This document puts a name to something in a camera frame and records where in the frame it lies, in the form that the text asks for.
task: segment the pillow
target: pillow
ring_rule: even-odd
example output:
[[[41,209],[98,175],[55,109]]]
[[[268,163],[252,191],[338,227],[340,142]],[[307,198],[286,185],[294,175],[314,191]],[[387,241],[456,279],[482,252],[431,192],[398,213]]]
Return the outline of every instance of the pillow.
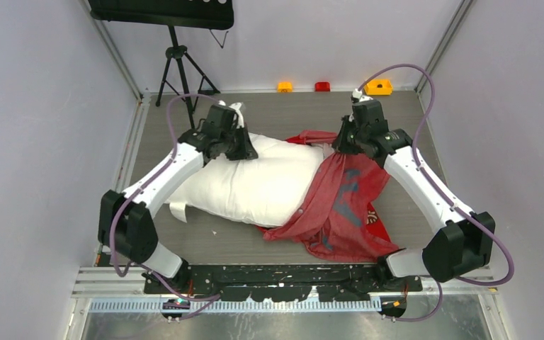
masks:
[[[291,144],[249,134],[259,158],[210,161],[166,201],[172,215],[186,222],[187,205],[228,220],[261,227],[284,225],[305,199],[324,160],[321,147]]]

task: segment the tripod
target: tripod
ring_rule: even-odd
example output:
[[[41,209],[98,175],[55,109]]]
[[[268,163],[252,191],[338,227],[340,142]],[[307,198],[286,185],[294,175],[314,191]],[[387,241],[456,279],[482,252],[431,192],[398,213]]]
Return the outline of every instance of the tripod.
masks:
[[[188,61],[193,64],[197,72],[201,75],[201,83],[199,84],[199,89],[197,90],[197,93],[199,94],[207,94],[209,96],[213,94],[218,94],[220,91],[216,89],[214,84],[212,84],[211,80],[208,78],[208,76],[203,73],[203,70],[197,65],[195,60],[188,54],[187,48],[185,45],[179,45],[178,44],[178,38],[176,37],[176,31],[174,30],[174,26],[168,26],[168,29],[170,30],[170,38],[172,39],[172,47],[169,47],[166,50],[166,67],[164,68],[164,76],[161,78],[161,85],[159,86],[159,93],[157,94],[157,100],[155,101],[155,106],[159,106],[162,103],[162,93],[164,92],[164,86],[167,84],[170,86],[172,91],[174,91],[177,95],[180,96],[180,93],[168,82],[166,79],[168,77],[168,69],[170,68],[170,61],[172,59],[176,60],[176,63],[178,64],[178,73],[180,74],[180,80],[182,83],[182,91],[185,94],[189,94],[190,91],[188,90],[188,82],[186,81],[186,73],[184,72],[184,66],[182,65],[182,57],[186,57]],[[202,90],[201,87],[203,86],[203,82],[206,81],[210,87],[211,90]],[[193,114],[195,113],[195,109],[197,108],[197,102],[199,101],[199,98],[195,100],[195,105],[193,105],[193,102],[191,100],[191,97],[187,97],[183,99],[184,103],[186,104],[186,109],[188,111],[188,120],[191,122],[191,128],[195,128],[195,121],[193,119]]]

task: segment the red bag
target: red bag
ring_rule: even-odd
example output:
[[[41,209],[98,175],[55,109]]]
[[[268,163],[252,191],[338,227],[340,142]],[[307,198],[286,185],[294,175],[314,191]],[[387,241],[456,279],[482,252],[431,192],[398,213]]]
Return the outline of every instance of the red bag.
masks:
[[[332,132],[304,131],[296,144],[331,143]],[[263,229],[263,238],[302,242],[312,255],[341,262],[375,262],[399,249],[370,203],[389,175],[363,154],[333,153],[314,176],[303,204],[282,227]]]

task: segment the gray wall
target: gray wall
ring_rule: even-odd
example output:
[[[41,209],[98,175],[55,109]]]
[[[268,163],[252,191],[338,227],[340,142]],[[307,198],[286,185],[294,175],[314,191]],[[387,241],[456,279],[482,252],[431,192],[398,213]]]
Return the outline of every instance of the gray wall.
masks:
[[[0,339],[61,339],[136,100],[78,1],[0,1]]]
[[[458,3],[236,0],[234,27],[223,50],[207,30],[177,32],[180,43],[223,90],[274,89],[279,81],[310,90],[316,81],[330,81],[334,88],[348,89],[391,64],[426,64]],[[167,28],[115,22],[107,26],[141,91],[157,92],[164,52],[171,45]],[[224,36],[222,31],[214,34]],[[200,77],[192,67],[187,72],[196,90]],[[395,86],[413,87],[419,80],[412,70],[387,75]],[[169,81],[179,84],[174,65]]]
[[[500,289],[520,339],[544,339],[544,3],[477,1],[435,73],[431,128],[449,183],[497,219]],[[504,275],[494,250],[492,268]]]

